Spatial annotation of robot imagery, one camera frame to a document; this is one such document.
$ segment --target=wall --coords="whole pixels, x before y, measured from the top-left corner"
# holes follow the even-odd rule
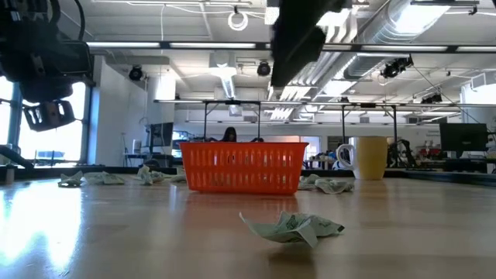
[[[186,120],[203,120],[203,113],[199,110],[177,110],[174,117],[174,130],[188,131],[195,135],[203,135],[203,124],[188,123]],[[227,111],[213,111],[208,115],[208,120],[225,119]],[[238,135],[257,135],[257,125],[255,124],[229,124],[229,123],[208,123],[207,135],[223,135],[228,126],[235,125]],[[346,136],[393,136],[393,126],[372,126],[372,125],[346,125]],[[263,136],[320,136],[321,150],[327,149],[327,136],[341,136],[342,127],[337,125],[292,125],[292,124],[265,124],[260,126],[260,135]],[[434,144],[440,143],[438,126],[398,126],[398,137],[409,140],[411,147],[421,146],[426,140],[432,140]]]
[[[146,139],[140,119],[146,113],[147,93],[99,57],[95,61],[95,89],[90,117],[88,162],[122,166],[124,140],[132,150],[133,140]]]

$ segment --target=ceiling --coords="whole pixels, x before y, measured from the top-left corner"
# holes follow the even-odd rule
[[[243,31],[234,31],[227,24],[228,13],[206,14],[185,12],[173,7],[156,5],[129,5],[126,3],[98,2],[100,0],[82,1],[86,18],[87,41],[100,40],[181,40],[181,41],[270,41],[270,27],[264,25],[264,20],[249,16],[249,24]],[[250,0],[251,12],[263,13],[265,0]],[[368,8],[361,8],[356,14],[360,35],[360,26],[381,7],[385,0],[369,0]],[[64,11],[64,24],[60,27],[69,36],[75,36],[78,30],[79,15],[73,0],[61,0]],[[198,6],[187,6],[185,9],[200,12]],[[205,7],[207,12],[226,12],[230,7]],[[449,12],[468,12],[470,8],[451,8]],[[418,36],[413,43],[469,43],[494,44],[496,40],[496,16],[483,15],[481,12],[493,12],[491,0],[481,0],[479,13],[445,14],[430,29]],[[162,14],[163,29],[160,28]],[[181,81],[177,83],[180,95],[194,94],[196,91],[214,91],[221,87],[218,77],[212,76],[208,70],[210,51],[207,50],[133,50],[126,52],[109,52],[108,59],[115,56],[127,57],[166,56],[176,67]],[[270,60],[267,51],[236,51],[237,64],[239,61]],[[363,78],[353,87],[353,94],[348,95],[350,101],[382,101],[386,98],[393,102],[408,102],[412,96],[422,96],[422,92],[431,84],[441,85],[443,93],[452,100],[459,99],[460,85],[469,81],[467,77],[479,74],[485,69],[496,68],[496,56],[490,54],[419,54],[413,55],[417,68],[407,71],[384,84],[378,78],[379,71],[374,71]],[[121,65],[122,71],[127,71],[130,65]],[[160,71],[159,67],[150,69]],[[238,88],[265,88],[268,77],[257,76],[257,66],[247,63],[238,67],[237,75],[233,77],[234,85]]]

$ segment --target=ventilation duct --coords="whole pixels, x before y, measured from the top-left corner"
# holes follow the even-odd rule
[[[236,58],[233,52],[215,51],[210,53],[208,62],[211,74],[220,78],[226,99],[236,98],[233,76],[237,74]],[[238,105],[229,106],[229,116],[242,116],[243,110]]]
[[[357,37],[357,43],[410,43],[424,33],[446,12],[449,6],[410,5],[410,0],[391,0],[370,25]],[[323,91],[339,96],[363,76],[375,70],[384,57],[363,57],[343,53],[325,76]]]

